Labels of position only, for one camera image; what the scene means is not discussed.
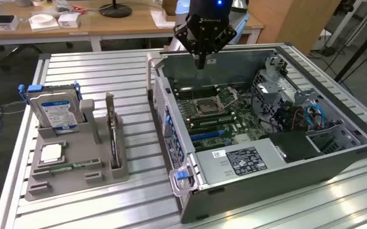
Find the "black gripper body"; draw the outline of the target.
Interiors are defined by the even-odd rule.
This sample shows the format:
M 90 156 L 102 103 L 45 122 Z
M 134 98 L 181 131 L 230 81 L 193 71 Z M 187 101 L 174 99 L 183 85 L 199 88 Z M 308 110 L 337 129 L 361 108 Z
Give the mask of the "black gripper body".
M 201 48 L 221 48 L 233 38 L 230 0 L 191 0 L 186 26 Z

